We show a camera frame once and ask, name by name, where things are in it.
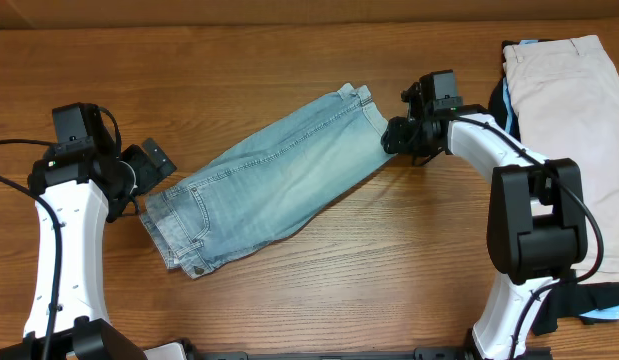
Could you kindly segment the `light blue denim shorts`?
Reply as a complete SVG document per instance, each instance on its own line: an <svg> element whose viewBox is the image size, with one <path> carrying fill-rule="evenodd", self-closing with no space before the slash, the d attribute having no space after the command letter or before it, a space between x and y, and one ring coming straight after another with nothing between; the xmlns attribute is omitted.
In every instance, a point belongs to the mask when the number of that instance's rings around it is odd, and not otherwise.
<svg viewBox="0 0 619 360"><path fill-rule="evenodd" d="M141 222L169 269L196 279L288 238L382 167L388 122L344 84L145 200Z"/></svg>

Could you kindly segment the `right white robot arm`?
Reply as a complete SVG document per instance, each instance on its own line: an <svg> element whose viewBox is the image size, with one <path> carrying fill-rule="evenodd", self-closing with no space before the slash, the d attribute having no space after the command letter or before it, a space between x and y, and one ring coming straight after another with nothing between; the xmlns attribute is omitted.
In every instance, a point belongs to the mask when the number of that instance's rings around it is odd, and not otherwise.
<svg viewBox="0 0 619 360"><path fill-rule="evenodd" d="M422 76L401 93L408 106L382 137L389 154L422 166L439 154L469 162L489 182L486 230L496 278L480 319L458 347L420 347L417 359L548 359L526 337L546 296L570 280L588 249L581 175L571 159L524 147L481 105L466 105L453 71Z"/></svg>

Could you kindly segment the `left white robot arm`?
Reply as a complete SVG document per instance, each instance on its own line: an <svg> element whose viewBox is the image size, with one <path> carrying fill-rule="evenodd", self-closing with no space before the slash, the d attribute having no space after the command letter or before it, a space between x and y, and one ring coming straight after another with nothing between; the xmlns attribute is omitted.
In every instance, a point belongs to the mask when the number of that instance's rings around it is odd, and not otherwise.
<svg viewBox="0 0 619 360"><path fill-rule="evenodd" d="M53 109L56 141L46 143L26 185L39 221L37 281L20 343L0 360L195 359L186 339L143 350L110 323L103 290L103 234L128 205L176 169L153 139L122 146L111 113L90 103Z"/></svg>

